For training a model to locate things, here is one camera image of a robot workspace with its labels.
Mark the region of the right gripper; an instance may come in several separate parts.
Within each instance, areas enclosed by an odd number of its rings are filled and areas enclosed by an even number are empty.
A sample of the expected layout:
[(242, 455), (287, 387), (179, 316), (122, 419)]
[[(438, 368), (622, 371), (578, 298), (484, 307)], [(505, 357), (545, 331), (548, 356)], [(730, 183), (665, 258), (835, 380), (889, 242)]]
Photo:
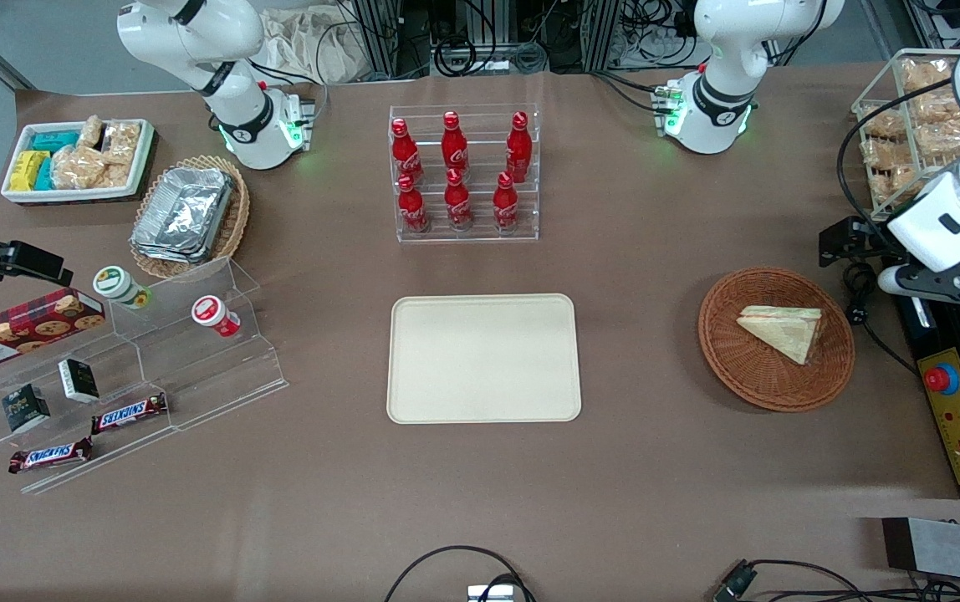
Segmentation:
[(6, 277), (25, 277), (68, 287), (74, 272), (64, 267), (63, 257), (21, 241), (0, 242), (0, 282)]

